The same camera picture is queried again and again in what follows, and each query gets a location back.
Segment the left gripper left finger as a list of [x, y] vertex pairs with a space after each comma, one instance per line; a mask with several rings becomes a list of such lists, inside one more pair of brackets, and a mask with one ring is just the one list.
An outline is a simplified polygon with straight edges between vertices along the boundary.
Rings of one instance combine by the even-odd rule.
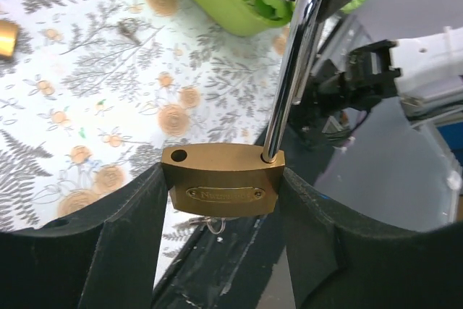
[[156, 164], [39, 229], [1, 234], [3, 308], [149, 308], [167, 186]]

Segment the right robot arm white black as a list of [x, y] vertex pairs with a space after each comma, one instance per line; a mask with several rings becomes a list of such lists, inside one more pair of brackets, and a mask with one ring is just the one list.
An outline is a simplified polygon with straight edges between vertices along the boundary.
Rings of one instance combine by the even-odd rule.
[[[284, 126], [304, 94], [324, 22], [351, 0], [296, 2], [280, 68], [270, 125]], [[347, 107], [363, 110], [385, 98], [407, 96], [436, 80], [462, 75], [462, 30], [398, 41], [380, 41], [347, 54], [346, 69], [311, 87], [311, 105], [325, 114]]]

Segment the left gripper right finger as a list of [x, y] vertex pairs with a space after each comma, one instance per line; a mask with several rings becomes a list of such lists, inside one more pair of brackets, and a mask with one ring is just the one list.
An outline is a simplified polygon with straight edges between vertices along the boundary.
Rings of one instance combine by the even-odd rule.
[[462, 224], [413, 232], [322, 195], [292, 170], [280, 186], [298, 308], [460, 308]]

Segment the small metal key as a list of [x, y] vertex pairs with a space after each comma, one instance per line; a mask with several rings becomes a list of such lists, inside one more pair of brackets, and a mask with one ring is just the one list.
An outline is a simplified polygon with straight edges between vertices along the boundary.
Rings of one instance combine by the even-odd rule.
[[135, 36], [135, 31], [130, 30], [129, 26], [126, 25], [123, 21], [119, 21], [117, 26], [119, 33], [125, 38], [131, 40], [137, 46], [141, 44], [140, 40]]
[[237, 217], [211, 217], [211, 216], [200, 216], [200, 217], [195, 217], [191, 218], [188, 220], [188, 224], [190, 226], [201, 226], [204, 225], [208, 228], [208, 230], [214, 234], [214, 235], [219, 235], [221, 234], [225, 228], [226, 228], [226, 223], [228, 221], [233, 221], [236, 220]]

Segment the large brass long-shackle padlock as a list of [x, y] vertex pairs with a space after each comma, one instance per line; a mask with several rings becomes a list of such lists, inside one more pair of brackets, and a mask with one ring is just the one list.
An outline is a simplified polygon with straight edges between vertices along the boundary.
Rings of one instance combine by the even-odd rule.
[[290, 109], [300, 102], [318, 52], [323, 0], [297, 0], [262, 146], [197, 143], [163, 150], [161, 165], [174, 207], [218, 218], [274, 210], [285, 167], [281, 151]]

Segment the small brass padlock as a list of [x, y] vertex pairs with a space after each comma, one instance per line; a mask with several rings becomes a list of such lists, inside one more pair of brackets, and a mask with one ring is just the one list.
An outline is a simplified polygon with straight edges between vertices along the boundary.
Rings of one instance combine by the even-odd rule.
[[1, 20], [0, 22], [0, 56], [11, 60], [14, 55], [19, 26], [13, 22]]

